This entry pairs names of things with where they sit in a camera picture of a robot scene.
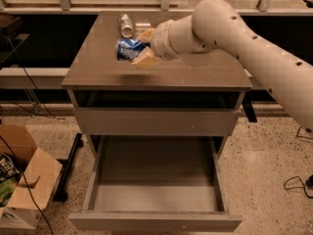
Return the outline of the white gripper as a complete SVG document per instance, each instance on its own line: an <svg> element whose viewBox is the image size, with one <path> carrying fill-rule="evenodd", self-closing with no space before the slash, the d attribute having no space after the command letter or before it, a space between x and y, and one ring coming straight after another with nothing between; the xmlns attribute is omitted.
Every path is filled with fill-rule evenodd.
<svg viewBox="0 0 313 235"><path fill-rule="evenodd" d="M174 51L170 42L170 29L174 24L174 20L166 21L159 24L155 29L148 28L141 32L136 39L143 43L150 43L150 47L146 47L138 57L136 57L131 65L138 69L145 69L155 66L158 58L164 61L172 61L178 58L178 54Z"/></svg>

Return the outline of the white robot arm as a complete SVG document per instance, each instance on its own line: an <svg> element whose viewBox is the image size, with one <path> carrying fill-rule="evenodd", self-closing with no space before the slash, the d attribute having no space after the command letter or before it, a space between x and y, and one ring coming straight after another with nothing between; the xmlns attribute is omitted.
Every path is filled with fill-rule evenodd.
<svg viewBox="0 0 313 235"><path fill-rule="evenodd" d="M160 60L214 49L238 59L303 130L313 134L313 67L259 36L223 0L203 0L189 16L160 23L132 65L150 68Z"/></svg>

